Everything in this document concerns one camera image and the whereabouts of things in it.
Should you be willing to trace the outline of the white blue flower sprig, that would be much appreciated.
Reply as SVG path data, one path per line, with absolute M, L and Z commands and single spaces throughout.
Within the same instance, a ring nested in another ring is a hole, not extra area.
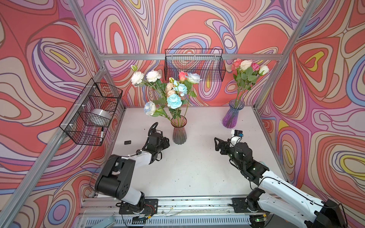
M 176 94 L 166 98 L 168 111 L 170 113 L 169 115 L 175 119 L 183 116 L 182 106 L 187 105 L 187 87 L 183 84 L 180 84 L 179 80 L 175 80 L 173 78 L 169 78 L 168 83 L 173 83 L 174 90 L 176 91 Z

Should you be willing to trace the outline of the white carnation flower sprig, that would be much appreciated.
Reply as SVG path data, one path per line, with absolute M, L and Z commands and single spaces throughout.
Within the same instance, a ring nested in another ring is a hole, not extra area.
M 134 87 L 146 86 L 156 91 L 161 97 L 167 98 L 161 81 L 162 76 L 158 71 L 152 70 L 144 74 L 136 65 L 131 65 L 130 68 L 133 71 L 131 83 Z

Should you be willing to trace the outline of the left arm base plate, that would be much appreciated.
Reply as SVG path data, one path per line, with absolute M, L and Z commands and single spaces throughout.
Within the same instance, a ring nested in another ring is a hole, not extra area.
M 158 212 L 158 199 L 142 199 L 137 205 L 122 201 L 117 203 L 116 206 L 119 207 L 119 214 L 121 215 L 152 216 Z

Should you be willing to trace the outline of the red pink rose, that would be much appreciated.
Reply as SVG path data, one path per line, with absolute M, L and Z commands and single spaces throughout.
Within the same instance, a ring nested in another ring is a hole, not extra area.
M 178 75 L 179 83 L 185 85 L 187 82 L 187 76 L 188 76 L 187 72 L 180 71 Z

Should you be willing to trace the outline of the salmon pink rose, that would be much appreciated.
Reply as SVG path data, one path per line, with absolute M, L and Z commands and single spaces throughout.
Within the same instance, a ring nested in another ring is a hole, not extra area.
M 240 95 L 240 78 L 239 78 L 239 74 L 240 74 L 240 64 L 242 62 L 242 59 L 235 59 L 232 62 L 232 72 L 233 72 L 233 78 L 236 82 L 237 85 L 237 95 L 236 95 L 236 99 L 235 99 L 235 103 L 234 103 L 234 108 L 238 107 L 238 100 L 239 100 L 239 95 Z

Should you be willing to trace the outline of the white green-tinged rose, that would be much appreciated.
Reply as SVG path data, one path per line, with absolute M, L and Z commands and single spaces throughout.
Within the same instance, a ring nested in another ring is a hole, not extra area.
M 259 75 L 260 75 L 260 77 L 261 76 L 264 76 L 264 75 L 266 75 L 268 73 L 269 73 L 269 68 L 268 68 L 267 65 L 262 65 L 262 66 L 259 67 Z

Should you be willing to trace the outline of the pale lavender white rose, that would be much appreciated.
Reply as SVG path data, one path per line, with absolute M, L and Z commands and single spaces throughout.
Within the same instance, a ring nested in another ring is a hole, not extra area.
M 197 97 L 197 94 L 194 91 L 194 85 L 199 84 L 201 80 L 202 80 L 201 76 L 196 73 L 187 73 L 187 75 L 185 76 L 185 81 L 183 83 L 187 87 L 187 93 L 186 93 L 187 106 L 186 106 L 184 116 L 186 116 L 186 114 L 187 114 L 187 110 L 190 105 L 190 100 L 192 98 Z

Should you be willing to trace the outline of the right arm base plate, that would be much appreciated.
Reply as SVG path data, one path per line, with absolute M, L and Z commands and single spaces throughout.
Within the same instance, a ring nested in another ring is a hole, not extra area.
M 233 207 L 235 213 L 270 214 L 270 212 L 263 210 L 256 201 L 248 198 L 232 198 L 232 203 L 229 206 Z

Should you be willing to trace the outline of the magenta pink rose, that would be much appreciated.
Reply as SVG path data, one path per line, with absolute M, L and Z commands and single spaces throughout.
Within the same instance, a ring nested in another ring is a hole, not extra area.
M 245 75 L 245 89 L 250 91 L 260 77 L 259 65 L 257 63 L 252 63 L 252 65 L 245 71 Z

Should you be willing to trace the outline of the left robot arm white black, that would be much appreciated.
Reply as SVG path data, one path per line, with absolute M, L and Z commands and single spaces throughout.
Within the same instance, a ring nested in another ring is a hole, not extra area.
M 162 150 L 170 147 L 160 131 L 151 133 L 142 149 L 131 156 L 111 155 L 100 172 L 94 190 L 131 205 L 143 205 L 144 194 L 131 187 L 134 170 L 162 158 Z

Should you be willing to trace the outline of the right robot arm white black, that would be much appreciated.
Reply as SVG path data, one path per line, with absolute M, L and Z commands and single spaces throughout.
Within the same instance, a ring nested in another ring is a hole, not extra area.
M 230 164 L 249 182 L 256 184 L 244 205 L 251 212 L 267 211 L 299 228 L 346 228 L 344 207 L 323 201 L 284 181 L 265 164 L 254 160 L 248 144 L 233 136 L 214 139 L 215 150 L 229 157 Z

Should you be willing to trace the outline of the white blue-tinged rose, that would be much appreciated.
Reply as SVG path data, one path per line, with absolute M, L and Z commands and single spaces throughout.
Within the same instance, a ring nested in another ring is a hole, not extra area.
M 171 121 L 172 116 L 167 114 L 167 112 L 164 109 L 165 107 L 167 107 L 167 102 L 165 101 L 159 101 L 159 100 L 149 101 L 144 106 L 144 113 L 147 116 L 152 116 L 152 117 L 161 116 Z

